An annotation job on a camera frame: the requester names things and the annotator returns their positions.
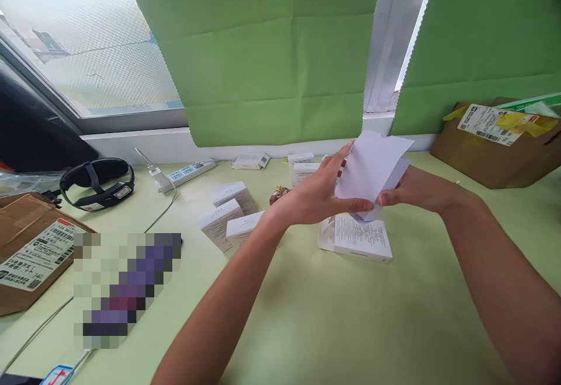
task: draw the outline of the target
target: small white box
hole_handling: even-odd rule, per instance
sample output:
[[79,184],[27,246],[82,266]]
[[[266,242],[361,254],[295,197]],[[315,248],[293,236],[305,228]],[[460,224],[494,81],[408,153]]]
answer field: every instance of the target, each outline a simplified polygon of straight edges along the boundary
[[212,240],[219,250],[226,252],[232,247],[230,241],[226,239],[228,220],[243,216],[244,212],[240,205],[235,199],[232,199],[216,208],[213,212],[199,217],[199,229]]
[[362,224],[348,214],[338,214],[320,223],[317,245],[338,254],[388,263],[392,249],[382,220]]
[[255,226],[257,226],[257,222],[263,213],[264,211],[260,211],[259,213],[228,221],[226,238],[232,245],[242,246],[251,232],[253,232]]
[[304,182],[307,178],[316,173],[320,168],[320,163],[295,163],[292,168],[292,176],[294,182],[292,185],[297,186]]
[[212,196],[212,203],[215,207],[219,207],[222,204],[235,199],[238,201],[244,215],[249,216],[256,212],[255,203],[251,199],[250,192],[243,182],[236,182],[233,185],[224,188]]
[[293,176],[294,164],[296,163],[313,163],[314,154],[313,153],[300,153],[300,154],[289,154],[288,155],[288,170],[290,171],[290,182],[292,186],[296,186],[295,179]]
[[232,168],[259,170],[267,166],[270,159],[265,153],[244,153],[232,163]]

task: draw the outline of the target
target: white cable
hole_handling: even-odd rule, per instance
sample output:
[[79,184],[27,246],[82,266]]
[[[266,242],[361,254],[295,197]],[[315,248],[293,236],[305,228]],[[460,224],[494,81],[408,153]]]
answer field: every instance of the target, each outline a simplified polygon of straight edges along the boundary
[[[148,226],[148,228],[146,230],[144,230],[144,233],[148,232],[148,230],[150,230],[157,222],[159,219],[162,218],[162,216],[169,210],[169,208],[171,207],[171,205],[175,202],[175,199],[177,198],[177,188],[175,187],[175,185],[172,183],[171,184],[174,187],[174,197],[171,199],[171,202],[169,203],[169,205],[165,208],[165,210],[153,221],[152,224],[150,224],[150,226]],[[8,362],[8,364],[6,365],[6,367],[0,371],[0,379],[2,379],[2,376],[4,376],[4,374],[8,371],[8,369],[13,365],[13,363],[16,361],[16,359],[23,353],[23,351],[27,348],[27,346],[35,339],[35,337],[37,337],[37,335],[43,330],[44,327],[47,326],[47,324],[53,320],[53,318],[58,315],[58,313],[68,304],[71,302],[71,300],[74,298],[74,296],[72,296],[70,299],[68,299],[65,303],[63,303],[63,305],[61,307],[59,307],[54,313],[52,313],[51,316],[49,316],[49,318],[47,318],[36,330],[35,332],[27,339],[27,341],[22,345],[22,347],[16,352],[16,354],[14,355],[14,357],[12,357],[12,360],[10,360]],[[72,371],[75,371],[78,366],[88,357],[88,355],[92,352],[91,349],[86,350],[84,352],[84,354],[82,355],[82,357],[80,358],[80,360],[78,361],[78,363],[76,363],[76,365],[72,368]]]
[[174,185],[173,182],[171,183],[171,186],[174,187],[174,197],[171,199],[171,202],[170,202],[169,205],[165,208],[164,212],[161,213],[161,214],[158,216],[158,218],[155,219],[154,222],[148,226],[148,228],[147,228],[146,230],[144,230],[144,233],[147,233],[148,230],[150,230],[150,229],[152,228],[152,226],[155,225],[155,224],[158,222],[158,220],[162,218],[162,216],[166,213],[166,211],[168,211],[169,208],[171,207],[171,205],[175,202],[175,199],[177,198],[177,188],[175,187],[175,185]]
[[79,368],[79,366],[82,364],[82,362],[88,358],[88,356],[93,353],[96,349],[86,349],[84,350],[84,352],[82,353],[82,356],[78,359],[78,361],[76,362],[76,364],[74,365],[74,367],[70,370],[70,372],[68,372],[68,375],[66,377],[66,379],[64,380],[64,382],[62,382],[60,385],[66,385],[69,381],[70,381],[70,377],[72,376],[72,374],[76,371],[76,369]]
[[51,316],[49,316],[49,318],[47,318],[45,321],[43,321],[43,323],[35,330],[35,332],[31,335],[31,337],[29,337],[27,339],[27,341],[22,345],[22,347],[18,350],[18,352],[14,355],[14,357],[12,357],[12,360],[10,360],[8,362],[8,364],[6,365],[6,367],[4,368],[4,370],[2,370],[0,372],[0,379],[2,379],[2,376],[4,376],[4,374],[8,371],[8,369],[10,368],[10,366],[12,366],[12,364],[16,361],[16,359],[23,353],[23,351],[27,348],[27,346],[35,339],[35,337],[43,330],[44,327],[47,326],[47,324],[56,316],[58,315],[58,313],[68,304],[70,303],[70,301],[74,298],[74,296],[72,296],[70,299],[68,299],[66,302],[63,303],[63,305],[61,307],[59,307],[55,312],[52,313]]

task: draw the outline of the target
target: green blind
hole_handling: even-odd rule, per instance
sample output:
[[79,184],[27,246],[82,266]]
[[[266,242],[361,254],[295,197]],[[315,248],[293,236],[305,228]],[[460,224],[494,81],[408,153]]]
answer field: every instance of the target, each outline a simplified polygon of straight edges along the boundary
[[561,0],[429,0],[392,134],[430,134],[458,100],[561,91]]
[[200,147],[356,137],[376,0],[137,0]]

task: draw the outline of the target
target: light green desk surface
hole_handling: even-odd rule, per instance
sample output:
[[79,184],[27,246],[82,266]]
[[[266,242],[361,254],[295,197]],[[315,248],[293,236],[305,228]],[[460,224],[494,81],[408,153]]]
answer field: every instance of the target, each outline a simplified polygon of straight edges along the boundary
[[[426,152],[413,164],[481,195],[536,269],[561,290],[561,171],[525,189],[488,190]],[[171,172],[181,165],[163,165]],[[136,169],[134,196],[98,213],[64,210],[99,232],[142,232],[171,199]],[[149,383],[164,352],[227,262],[196,225],[210,211],[220,183],[244,181],[265,210],[288,164],[240,171],[221,163],[182,185],[152,232],[180,232],[179,271],[118,349],[97,351],[74,385]],[[283,237],[224,384],[485,384],[510,379],[477,316],[440,219],[399,205],[384,209],[394,260],[388,265],[318,249],[317,226],[295,226]],[[0,336],[0,366],[33,330],[72,295],[72,269]],[[73,311],[65,308],[10,369],[44,377],[74,364]]]

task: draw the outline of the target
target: product box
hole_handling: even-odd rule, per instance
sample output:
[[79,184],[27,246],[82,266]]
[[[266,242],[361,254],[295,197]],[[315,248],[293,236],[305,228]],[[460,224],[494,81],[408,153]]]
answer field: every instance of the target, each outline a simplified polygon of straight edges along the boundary
[[289,154],[288,157],[288,170],[290,172],[290,182],[292,186],[296,186],[293,169],[296,163],[313,163],[314,154],[313,153],[300,153],[300,154]]
[[359,223],[349,214],[338,214],[320,223],[317,245],[326,251],[388,263],[392,249],[381,220]]
[[257,226],[257,222],[263,213],[264,211],[260,211],[259,213],[228,221],[228,225],[226,226],[226,238],[232,245],[242,246],[251,232],[253,232],[255,226]]
[[431,154],[490,189],[529,186],[561,165],[558,118],[500,109],[515,99],[458,102]]
[[265,153],[244,153],[232,163],[232,168],[259,170],[265,168],[270,159]]
[[226,225],[228,220],[244,216],[240,205],[235,199],[231,199],[213,212],[199,218],[199,229],[206,234],[210,240],[222,252],[226,252],[232,244],[226,239]]
[[212,196],[212,203],[215,207],[219,207],[231,199],[238,201],[238,204],[246,216],[256,212],[255,203],[243,182],[236,182],[216,192]]
[[37,192],[0,198],[0,315],[29,308],[72,264],[75,232],[95,231]]
[[320,163],[295,163],[292,168],[292,176],[294,177],[293,186],[297,186],[304,182],[307,178],[316,173],[320,168]]

